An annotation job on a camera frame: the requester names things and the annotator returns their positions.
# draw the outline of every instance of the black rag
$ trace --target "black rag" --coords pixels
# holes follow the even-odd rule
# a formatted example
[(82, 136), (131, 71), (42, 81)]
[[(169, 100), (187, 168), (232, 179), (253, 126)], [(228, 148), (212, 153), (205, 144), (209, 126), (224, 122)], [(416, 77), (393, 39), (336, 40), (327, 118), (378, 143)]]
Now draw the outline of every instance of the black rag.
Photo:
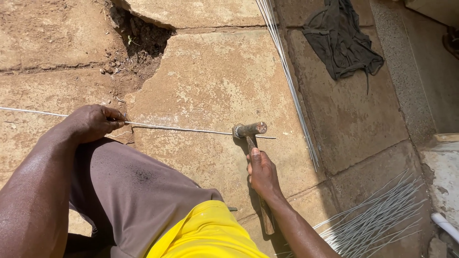
[(369, 36), (360, 31), (350, 0), (324, 0), (324, 4), (306, 20), (302, 32), (334, 80), (363, 69), (368, 93), (368, 73), (376, 75), (384, 59), (371, 50)]

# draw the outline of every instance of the hammer head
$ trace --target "hammer head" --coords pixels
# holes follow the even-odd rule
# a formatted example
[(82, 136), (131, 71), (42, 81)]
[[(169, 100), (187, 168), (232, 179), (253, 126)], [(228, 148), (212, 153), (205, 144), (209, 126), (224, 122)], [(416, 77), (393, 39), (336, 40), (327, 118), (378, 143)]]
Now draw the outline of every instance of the hammer head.
[(233, 137), (243, 139), (246, 136), (264, 134), (267, 130), (268, 126), (265, 122), (252, 123), (248, 125), (239, 123), (233, 127)]

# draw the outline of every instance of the brown trousers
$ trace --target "brown trousers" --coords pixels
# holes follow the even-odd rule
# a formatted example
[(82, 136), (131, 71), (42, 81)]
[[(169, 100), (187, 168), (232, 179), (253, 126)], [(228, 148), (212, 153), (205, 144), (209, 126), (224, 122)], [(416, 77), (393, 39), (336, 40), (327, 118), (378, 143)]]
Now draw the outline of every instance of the brown trousers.
[(140, 258), (191, 209), (223, 201), (194, 181), (135, 149), (103, 138), (81, 144), (72, 171), (70, 208), (93, 226), (69, 234), (66, 255), (110, 248), (112, 258)]

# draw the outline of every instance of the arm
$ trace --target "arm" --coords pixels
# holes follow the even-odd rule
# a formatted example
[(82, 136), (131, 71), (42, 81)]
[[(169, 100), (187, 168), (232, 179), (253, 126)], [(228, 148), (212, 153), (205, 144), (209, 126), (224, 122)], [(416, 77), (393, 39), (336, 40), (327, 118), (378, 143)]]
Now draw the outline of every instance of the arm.
[(285, 199), (276, 165), (264, 151), (252, 149), (247, 170), (252, 188), (266, 201), (296, 258), (341, 258)]
[(84, 106), (40, 137), (0, 190), (0, 257), (62, 257), (76, 148), (124, 121), (118, 110)]

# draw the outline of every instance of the hammer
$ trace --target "hammer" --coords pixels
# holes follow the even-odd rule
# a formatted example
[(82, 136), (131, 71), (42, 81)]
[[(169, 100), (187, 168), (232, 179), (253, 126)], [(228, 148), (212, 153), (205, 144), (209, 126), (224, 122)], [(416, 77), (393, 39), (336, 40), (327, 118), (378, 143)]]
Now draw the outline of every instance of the hammer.
[[(246, 139), (249, 146), (249, 153), (252, 153), (252, 149), (257, 147), (257, 139), (255, 135), (264, 134), (268, 130), (268, 126), (265, 122), (258, 122), (248, 125), (237, 124), (233, 127), (233, 137), (237, 139)], [(273, 222), (271, 221), (271, 210), (269, 209), (268, 204), (258, 196), (260, 200), (261, 215), (264, 224), (264, 231), (267, 235), (274, 233)]]

